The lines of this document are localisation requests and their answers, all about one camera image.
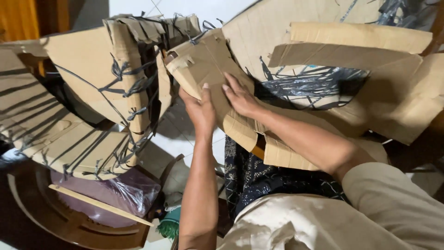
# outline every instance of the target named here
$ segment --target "clear plastic bag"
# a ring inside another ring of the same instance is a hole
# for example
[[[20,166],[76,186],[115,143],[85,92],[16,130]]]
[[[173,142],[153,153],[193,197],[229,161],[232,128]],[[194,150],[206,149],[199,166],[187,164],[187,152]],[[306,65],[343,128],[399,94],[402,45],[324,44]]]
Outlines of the clear plastic bag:
[[[52,183],[117,207],[138,217],[144,217],[156,199],[160,185],[132,168],[120,176],[106,181],[92,181],[62,173],[51,172]],[[111,227],[131,226],[136,222],[107,210],[93,206],[71,196],[58,193],[59,198],[71,209],[85,213],[102,225]]]

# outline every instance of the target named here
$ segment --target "white cloth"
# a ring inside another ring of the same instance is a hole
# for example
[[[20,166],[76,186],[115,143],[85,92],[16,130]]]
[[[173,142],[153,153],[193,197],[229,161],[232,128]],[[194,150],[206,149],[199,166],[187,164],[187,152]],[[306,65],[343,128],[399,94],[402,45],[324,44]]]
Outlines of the white cloth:
[[[342,185],[353,207],[307,194],[254,201],[218,249],[444,249],[444,205],[397,168],[365,163]]]

